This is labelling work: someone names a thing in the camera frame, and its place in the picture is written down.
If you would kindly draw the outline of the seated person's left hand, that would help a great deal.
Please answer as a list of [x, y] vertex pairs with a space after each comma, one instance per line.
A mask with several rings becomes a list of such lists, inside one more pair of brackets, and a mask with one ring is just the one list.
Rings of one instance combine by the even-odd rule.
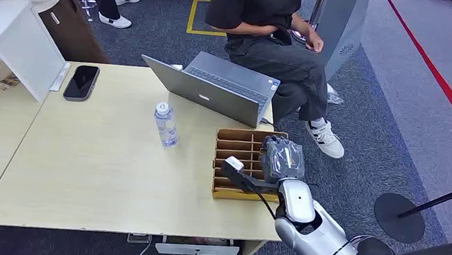
[[305, 35], [305, 39], [306, 39], [305, 46], [307, 49], [316, 53], [320, 53], [323, 51], [324, 42], [312, 27], [309, 27], [309, 30]]

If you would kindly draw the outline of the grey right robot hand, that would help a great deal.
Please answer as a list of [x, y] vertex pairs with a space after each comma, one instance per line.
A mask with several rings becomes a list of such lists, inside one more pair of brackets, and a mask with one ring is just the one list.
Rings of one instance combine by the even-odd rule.
[[265, 182], [283, 179], [304, 179], [303, 148], [283, 136], [266, 136], [260, 147], [260, 163]]

